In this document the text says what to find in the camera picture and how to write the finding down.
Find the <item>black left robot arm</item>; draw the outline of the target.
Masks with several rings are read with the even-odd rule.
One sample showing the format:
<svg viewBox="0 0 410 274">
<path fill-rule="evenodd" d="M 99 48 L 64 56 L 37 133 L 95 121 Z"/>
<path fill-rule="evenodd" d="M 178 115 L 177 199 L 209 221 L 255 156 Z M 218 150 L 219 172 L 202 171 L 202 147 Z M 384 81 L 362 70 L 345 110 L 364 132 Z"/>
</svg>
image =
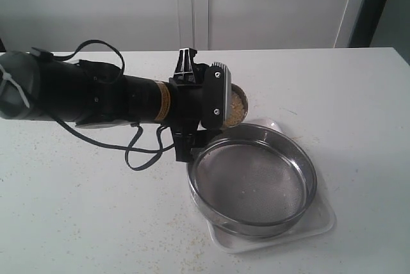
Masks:
<svg viewBox="0 0 410 274">
<path fill-rule="evenodd" d="M 1 117 L 45 120 L 58 117 L 84 129 L 122 124 L 198 125 L 199 86 L 121 75 L 109 63 L 58 61 L 49 52 L 7 52 L 1 66 L 28 92 L 25 103 L 10 82 L 1 81 Z"/>
</svg>

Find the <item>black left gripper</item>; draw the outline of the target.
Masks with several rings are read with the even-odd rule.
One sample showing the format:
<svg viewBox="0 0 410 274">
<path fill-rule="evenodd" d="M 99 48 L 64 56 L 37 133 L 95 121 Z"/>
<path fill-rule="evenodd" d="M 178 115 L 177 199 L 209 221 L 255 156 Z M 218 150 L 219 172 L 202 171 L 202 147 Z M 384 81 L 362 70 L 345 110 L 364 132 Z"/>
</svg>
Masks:
<svg viewBox="0 0 410 274">
<path fill-rule="evenodd" d="M 198 129 L 202 118 L 204 72 L 209 65 L 194 63 L 196 54 L 192 48 L 180 49 L 174 75 L 168 80 L 176 91 L 172 139 L 177 162 L 192 161 L 193 153 L 221 134 L 220 129 Z"/>
</svg>

